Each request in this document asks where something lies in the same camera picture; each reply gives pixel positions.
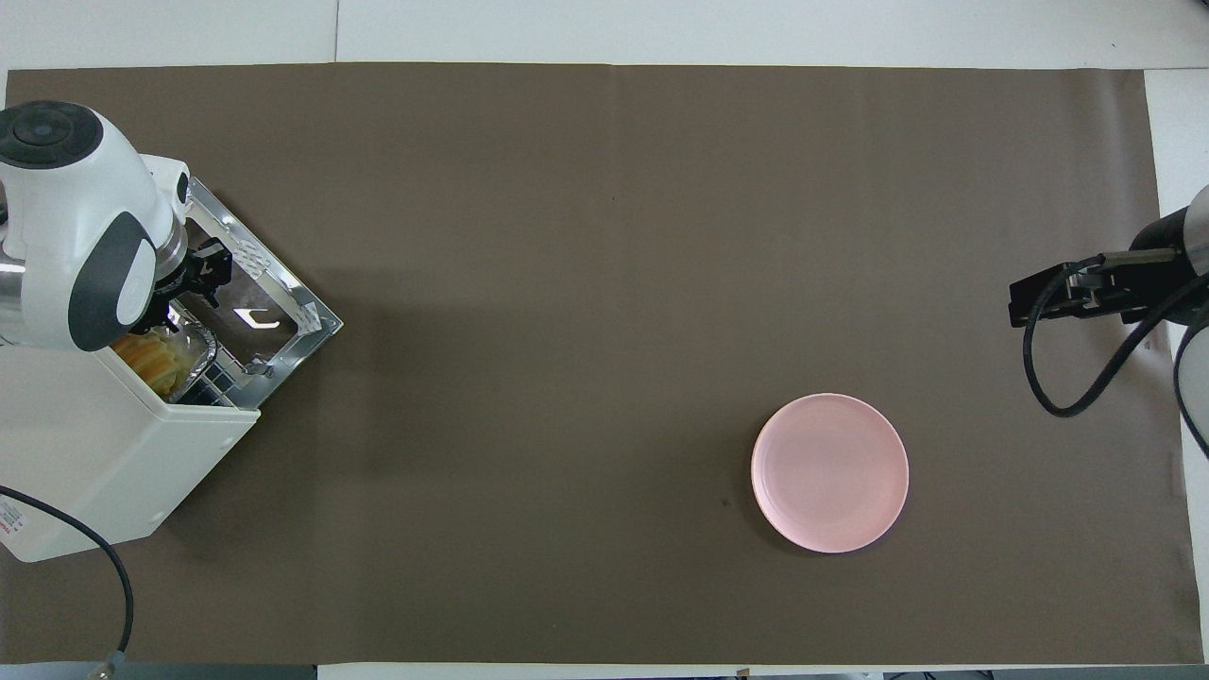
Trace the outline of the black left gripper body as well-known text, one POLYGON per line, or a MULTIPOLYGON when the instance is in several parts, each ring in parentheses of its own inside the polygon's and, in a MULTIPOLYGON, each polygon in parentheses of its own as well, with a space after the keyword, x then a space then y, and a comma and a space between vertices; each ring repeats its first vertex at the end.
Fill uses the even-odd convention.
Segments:
POLYGON ((193 294, 193 282, 232 280, 233 258, 221 240, 206 240, 198 249, 187 249, 173 271, 157 280, 151 302, 169 302, 173 298, 193 294))

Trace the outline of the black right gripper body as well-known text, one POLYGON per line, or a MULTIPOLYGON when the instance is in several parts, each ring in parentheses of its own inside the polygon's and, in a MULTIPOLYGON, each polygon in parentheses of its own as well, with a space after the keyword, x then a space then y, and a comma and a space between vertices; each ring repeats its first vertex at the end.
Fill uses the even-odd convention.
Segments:
POLYGON ((1167 296, 1193 280, 1193 266, 1184 248, 1184 219, 1188 209, 1172 212, 1132 240, 1128 250, 1110 250, 1074 276, 1072 293, 1081 306, 1075 317, 1120 315, 1140 322, 1167 296))

